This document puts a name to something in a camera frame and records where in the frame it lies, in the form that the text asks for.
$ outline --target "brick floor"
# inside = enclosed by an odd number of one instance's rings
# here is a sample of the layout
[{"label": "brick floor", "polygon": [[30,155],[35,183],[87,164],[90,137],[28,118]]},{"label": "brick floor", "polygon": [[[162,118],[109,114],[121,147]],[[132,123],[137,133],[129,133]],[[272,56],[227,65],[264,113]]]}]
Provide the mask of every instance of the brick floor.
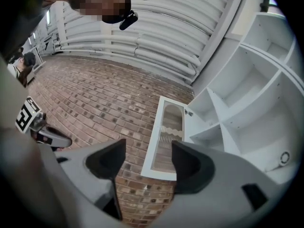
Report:
[{"label": "brick floor", "polygon": [[169,205],[174,182],[140,176],[161,95],[189,103],[192,91],[152,73],[112,61],[52,56],[29,85],[50,124],[68,134],[71,148],[127,139],[117,178],[125,223],[146,227]]}]

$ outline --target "person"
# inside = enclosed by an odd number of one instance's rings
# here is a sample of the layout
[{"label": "person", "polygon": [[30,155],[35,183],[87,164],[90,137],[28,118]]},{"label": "person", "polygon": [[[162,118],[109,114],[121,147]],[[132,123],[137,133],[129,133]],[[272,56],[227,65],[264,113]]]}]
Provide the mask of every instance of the person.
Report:
[{"label": "person", "polygon": [[19,59],[20,57],[22,57],[23,56],[22,52],[23,52],[23,47],[20,47],[18,49],[18,52],[16,52],[14,54],[14,56],[10,59],[9,63],[13,64],[17,59]]},{"label": "person", "polygon": [[28,85],[27,77],[35,64],[36,57],[34,53],[28,52],[19,59],[17,66],[9,64],[8,70],[26,88]]},{"label": "person", "polygon": [[9,10],[0,40],[0,53],[5,61],[13,56],[42,20],[55,1],[65,1],[83,15],[101,16],[106,23],[118,23],[130,15],[131,0],[16,0],[16,8]]}]

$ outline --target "white pipe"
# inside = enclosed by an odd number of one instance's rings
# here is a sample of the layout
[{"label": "white pipe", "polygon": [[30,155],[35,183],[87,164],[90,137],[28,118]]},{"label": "white pipe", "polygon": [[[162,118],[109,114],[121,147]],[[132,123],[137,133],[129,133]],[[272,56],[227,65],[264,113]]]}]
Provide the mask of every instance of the white pipe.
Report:
[{"label": "white pipe", "polygon": [[111,52],[96,51],[96,50],[80,50],[80,49],[79,50],[77,50],[77,49],[73,50],[73,49],[67,49],[67,50],[58,50],[58,51],[63,51],[63,52],[68,52],[68,51],[71,51],[71,52],[90,52],[90,53],[104,54],[104,55],[109,55],[109,56],[114,56],[114,57],[122,57],[122,58],[130,59],[130,60],[133,60],[133,61],[137,61],[137,62],[140,62],[140,63],[148,64],[148,65],[150,65],[152,67],[159,68],[159,69],[161,69],[163,71],[166,71],[168,73],[174,74],[174,75],[176,75],[178,77],[181,77],[181,78],[186,79],[186,80],[188,80],[188,81],[191,82],[191,78],[189,78],[189,77],[187,77],[185,75],[182,75],[182,74],[180,74],[178,72],[175,72],[173,70],[170,70],[168,68],[159,66],[159,65],[157,65],[155,63],[147,62],[145,60],[141,60],[141,59],[134,58],[134,57],[129,57],[129,56],[120,55],[120,54],[114,54],[114,53],[111,53]]},{"label": "white pipe", "polygon": [[190,63],[196,65],[197,67],[200,66],[200,61],[198,58],[195,59],[185,53],[177,51],[171,47],[165,46],[158,42],[153,42],[153,41],[149,41],[149,40],[145,40],[145,39],[141,39],[141,38],[134,38],[134,37],[130,37],[130,36],[115,36],[115,35],[83,36],[83,37],[63,40],[63,41],[55,43],[55,45],[72,43],[72,42],[80,42],[80,41],[88,41],[88,40],[95,41],[95,40],[103,40],[103,39],[114,40],[114,41],[126,41],[126,42],[131,42],[134,44],[138,44],[140,46],[152,47],[154,49],[158,49],[158,50],[167,52],[175,57],[179,57],[183,60],[186,60],[187,62],[190,62]]},{"label": "white pipe", "polygon": [[133,53],[134,55],[140,55],[151,59],[156,59],[160,62],[166,63],[174,68],[177,68],[178,70],[185,72],[189,75],[195,75],[195,71],[191,68],[188,68],[187,66],[184,66],[181,63],[178,63],[168,57],[152,53],[150,51],[146,51],[143,49],[137,49],[135,47],[126,47],[126,46],[118,46],[118,45],[109,45],[109,44],[78,44],[73,46],[64,46],[64,47],[58,47],[56,48],[56,51],[58,50],[64,50],[64,49],[80,49],[80,48],[96,48],[96,49],[112,49],[112,50],[118,50],[128,53]]}]

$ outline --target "white shelving unit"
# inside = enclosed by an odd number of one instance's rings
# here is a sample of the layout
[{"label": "white shelving unit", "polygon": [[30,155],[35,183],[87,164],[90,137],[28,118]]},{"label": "white shelving unit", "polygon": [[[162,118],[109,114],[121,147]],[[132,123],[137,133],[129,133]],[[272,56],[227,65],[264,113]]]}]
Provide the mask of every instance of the white shelving unit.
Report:
[{"label": "white shelving unit", "polygon": [[[189,105],[174,102],[185,110],[183,141],[240,156],[276,183],[287,182],[297,170],[304,137],[302,62],[285,18],[257,13],[210,84]],[[161,97],[160,105],[163,101],[168,99]],[[156,119],[162,112],[161,107]],[[154,145],[149,144],[151,156]],[[282,156],[288,161],[282,162]],[[146,171],[142,175],[165,179]]]}]

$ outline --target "black headphone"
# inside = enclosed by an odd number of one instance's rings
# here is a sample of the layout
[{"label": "black headphone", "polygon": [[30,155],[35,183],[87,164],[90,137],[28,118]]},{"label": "black headphone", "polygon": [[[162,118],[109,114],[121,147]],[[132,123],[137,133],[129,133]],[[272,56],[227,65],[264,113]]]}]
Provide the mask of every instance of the black headphone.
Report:
[{"label": "black headphone", "polygon": [[138,20],[138,15],[133,10],[131,10],[131,0],[127,0],[126,3],[126,12],[122,15],[116,15],[111,17],[103,17],[102,21],[107,24],[116,24],[120,22],[119,29],[125,30],[130,25],[135,23]]}]

